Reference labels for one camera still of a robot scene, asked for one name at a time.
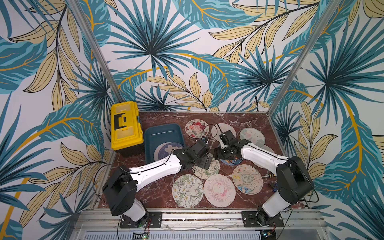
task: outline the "round coaster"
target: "round coaster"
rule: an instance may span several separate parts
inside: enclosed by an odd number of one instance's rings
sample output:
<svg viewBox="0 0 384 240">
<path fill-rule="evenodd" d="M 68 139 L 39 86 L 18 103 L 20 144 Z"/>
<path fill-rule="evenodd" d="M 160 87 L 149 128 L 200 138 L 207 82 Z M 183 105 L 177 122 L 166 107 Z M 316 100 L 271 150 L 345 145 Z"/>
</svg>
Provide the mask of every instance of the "round coaster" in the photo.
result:
<svg viewBox="0 0 384 240">
<path fill-rule="evenodd" d="M 206 127 L 207 125 L 208 123 L 204 122 L 203 120 L 194 119 L 185 125 L 185 132 L 190 137 L 200 138 L 209 133 L 209 126 Z"/>
<path fill-rule="evenodd" d="M 214 126 L 215 127 L 212 127 L 211 133 L 212 133 L 212 136 L 215 136 L 214 139 L 216 141 L 220 142 L 220 134 L 221 134 L 220 129 L 222 132 L 226 132 L 230 130 L 233 133 L 233 135 L 236 137 L 236 131 L 231 125 L 228 125 L 226 123 L 218 123 L 218 126 L 220 128 L 217 126 L 217 124 L 215 124 Z"/>
<path fill-rule="evenodd" d="M 267 145 L 264 145 L 264 146 L 262 146 L 261 148 L 264 149 L 264 150 L 270 151 L 270 152 L 272 152 L 272 153 L 275 153 L 275 152 L 272 150 L 272 148 L 268 147 Z"/>
<path fill-rule="evenodd" d="M 168 157 L 172 153 L 172 150 L 182 149 L 182 148 L 183 148 L 183 145 L 181 145 L 178 142 L 167 143 L 160 148 L 159 154 L 158 154 L 159 159 Z"/>
<path fill-rule="evenodd" d="M 227 207 L 235 200 L 236 189 L 229 178 L 215 174 L 205 181 L 204 194 L 212 205 Z"/>
<path fill-rule="evenodd" d="M 246 139 L 251 141 L 258 147 L 262 147 L 265 144 L 264 135 L 257 129 L 247 127 L 240 131 L 240 139 Z"/>
<path fill-rule="evenodd" d="M 157 162 L 159 160 L 160 148 L 162 148 L 164 145 L 166 145 L 168 143 L 170 143 L 170 142 L 162 143 L 162 144 L 158 145 L 158 147 L 155 149 L 155 152 L 153 153 L 153 159 L 155 160 L 155 162 Z"/>
<path fill-rule="evenodd" d="M 203 198 L 203 194 L 203 184 L 192 174 L 179 177 L 172 186 L 173 199 L 180 207 L 196 206 Z"/>
<path fill-rule="evenodd" d="M 193 169 L 195 170 L 195 175 L 197 177 L 201 179 L 207 179 L 214 174 L 218 174 L 218 172 L 220 171 L 220 163 L 218 160 L 212 159 L 211 166 L 209 166 L 208 170 L 197 166 L 194 166 Z"/>
<path fill-rule="evenodd" d="M 242 164 L 232 172 L 232 179 L 235 186 L 243 193 L 254 195 L 263 188 L 263 178 L 256 168 Z"/>
</svg>

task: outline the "yellow toolbox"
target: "yellow toolbox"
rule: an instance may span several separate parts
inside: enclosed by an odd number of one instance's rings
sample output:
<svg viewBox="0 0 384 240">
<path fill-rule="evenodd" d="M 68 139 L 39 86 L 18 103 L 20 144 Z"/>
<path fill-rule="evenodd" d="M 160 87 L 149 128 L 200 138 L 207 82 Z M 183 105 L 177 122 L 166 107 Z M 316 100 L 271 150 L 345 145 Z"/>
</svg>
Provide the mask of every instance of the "yellow toolbox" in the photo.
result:
<svg viewBox="0 0 384 240">
<path fill-rule="evenodd" d="M 139 108 L 133 101 L 117 103 L 111 107 L 112 149 L 123 157 L 144 151 L 144 138 L 141 129 Z"/>
</svg>

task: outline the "red marble surface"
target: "red marble surface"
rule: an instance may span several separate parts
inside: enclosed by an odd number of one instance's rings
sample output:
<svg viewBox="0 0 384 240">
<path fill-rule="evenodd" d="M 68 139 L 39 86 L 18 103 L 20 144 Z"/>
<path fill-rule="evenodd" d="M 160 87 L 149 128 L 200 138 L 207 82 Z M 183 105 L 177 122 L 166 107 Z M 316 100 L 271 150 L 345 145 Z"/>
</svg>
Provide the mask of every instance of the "red marble surface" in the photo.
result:
<svg viewBox="0 0 384 240">
<path fill-rule="evenodd" d="M 142 122 L 142 129 L 145 131 L 149 127 L 163 125 L 168 123 L 177 123 L 183 130 L 185 124 L 193 119 L 201 119 L 208 124 L 215 123 L 227 123 L 231 125 L 237 134 L 246 127 L 253 127 L 263 133 L 265 136 L 265 145 L 270 147 L 276 154 L 282 154 L 279 145 L 277 143 L 275 134 L 268 121 L 267 115 L 262 113 L 172 113 L 172 112 L 140 112 L 140 119 Z M 189 137 L 183 130 L 184 140 L 186 146 L 193 145 L 196 139 Z M 213 153 L 213 148 L 217 147 L 218 142 L 215 139 L 210 139 L 209 146 L 210 152 Z M 224 176 L 232 175 L 233 169 L 236 166 L 229 166 L 220 162 L 220 172 Z M 241 164 L 248 164 L 255 167 L 261 175 L 265 175 L 268 171 L 257 167 L 249 160 L 244 160 Z M 119 166 L 126 167 L 138 167 L 145 165 L 144 153 L 140 153 L 135 156 L 124 158 L 120 154 L 117 154 L 113 163 L 111 172 L 113 174 L 115 169 Z M 180 172 L 176 175 L 169 175 L 155 182 L 152 182 L 136 193 L 136 198 L 142 201 L 147 208 L 179 208 L 172 197 L 172 185 L 173 182 L 184 174 L 193 174 L 192 170 L 189 172 Z M 254 209 L 258 205 L 262 205 L 273 195 L 273 189 L 270 186 L 271 183 L 276 182 L 276 177 L 264 179 L 262 190 L 255 195 L 247 195 L 236 189 L 236 197 L 232 204 L 227 208 L 239 208 L 239 209 Z M 108 207 L 107 204 L 100 202 L 98 207 Z M 296 204 L 292 208 L 303 208 L 303 204 Z M 216 208 L 208 202 L 204 196 L 201 202 L 195 208 Z"/>
</svg>

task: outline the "toolbox handle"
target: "toolbox handle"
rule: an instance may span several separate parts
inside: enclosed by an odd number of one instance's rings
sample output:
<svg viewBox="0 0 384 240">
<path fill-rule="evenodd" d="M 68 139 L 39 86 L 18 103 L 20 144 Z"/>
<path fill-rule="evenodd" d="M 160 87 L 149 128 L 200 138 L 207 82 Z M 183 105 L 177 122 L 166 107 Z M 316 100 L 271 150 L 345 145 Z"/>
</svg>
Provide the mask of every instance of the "toolbox handle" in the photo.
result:
<svg viewBox="0 0 384 240">
<path fill-rule="evenodd" d="M 124 114 L 124 113 L 119 113 L 119 114 L 115 114 L 115 115 L 113 116 L 113 121 L 114 121 L 114 128 L 115 128 L 115 130 L 120 129 L 120 128 L 127 127 L 127 126 L 125 126 L 125 125 L 120 126 L 120 124 L 119 124 L 119 118 L 121 118 L 121 116 L 122 116 L 123 114 Z"/>
</svg>

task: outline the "robotic arm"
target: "robotic arm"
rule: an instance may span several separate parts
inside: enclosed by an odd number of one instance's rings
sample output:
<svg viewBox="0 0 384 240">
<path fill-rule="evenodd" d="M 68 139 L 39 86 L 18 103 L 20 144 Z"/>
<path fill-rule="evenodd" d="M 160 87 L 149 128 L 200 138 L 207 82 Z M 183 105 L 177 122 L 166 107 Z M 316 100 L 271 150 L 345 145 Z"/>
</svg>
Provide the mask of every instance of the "robotic arm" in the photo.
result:
<svg viewBox="0 0 384 240">
<path fill-rule="evenodd" d="M 277 215 L 291 204 L 297 203 L 313 189 L 313 182 L 303 162 L 298 157 L 279 156 L 257 147 L 250 141 L 238 141 L 231 131 L 220 135 L 221 148 L 216 148 L 216 159 L 233 160 L 242 157 L 255 165 L 266 168 L 277 176 L 278 191 L 258 208 L 257 222 L 268 226 L 276 222 Z M 208 155 L 208 139 L 201 138 L 192 147 L 175 150 L 170 156 L 141 167 L 118 168 L 103 186 L 103 193 L 113 216 L 124 214 L 142 227 L 149 216 L 137 191 L 147 184 L 167 175 L 189 170 L 195 165 L 208 169 L 212 157 Z"/>
</svg>

